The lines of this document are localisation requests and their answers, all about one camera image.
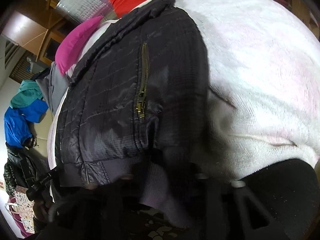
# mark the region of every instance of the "magenta cushion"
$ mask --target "magenta cushion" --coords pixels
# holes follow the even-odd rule
[[[78,25],[68,34],[57,49],[55,61],[61,75],[76,62],[82,48],[97,29],[103,16],[98,16]]]

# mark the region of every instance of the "blue clothing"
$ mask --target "blue clothing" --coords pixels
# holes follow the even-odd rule
[[[46,102],[36,99],[27,107],[12,109],[9,107],[4,114],[4,136],[11,146],[23,148],[26,139],[31,138],[27,121],[39,123],[40,117],[48,109]]]
[[[36,99],[41,99],[42,93],[36,81],[23,80],[18,93],[11,99],[11,108],[30,106]]]

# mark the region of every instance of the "pink bag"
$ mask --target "pink bag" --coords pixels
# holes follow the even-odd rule
[[[5,204],[5,208],[6,210],[12,215],[14,221],[16,222],[18,228],[20,229],[20,232],[22,234],[22,236],[25,238],[25,237],[28,237],[28,236],[31,236],[32,233],[28,233],[26,232],[24,226],[23,226],[23,223],[21,222],[21,217],[19,215],[18,212],[15,212],[13,210],[13,207],[12,206],[18,206],[16,204],[16,198],[13,197],[13,198],[9,198],[8,202]]]

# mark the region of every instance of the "gray clothing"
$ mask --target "gray clothing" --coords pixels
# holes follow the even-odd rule
[[[61,76],[56,62],[52,62],[49,75],[44,79],[36,80],[44,100],[50,110],[55,114],[60,104],[61,98],[68,88],[68,79],[66,75]]]

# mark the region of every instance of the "teal cloth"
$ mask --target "teal cloth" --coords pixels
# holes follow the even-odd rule
[[[30,106],[36,99],[42,99],[42,93],[36,81],[23,80],[18,93],[11,99],[11,108]]]

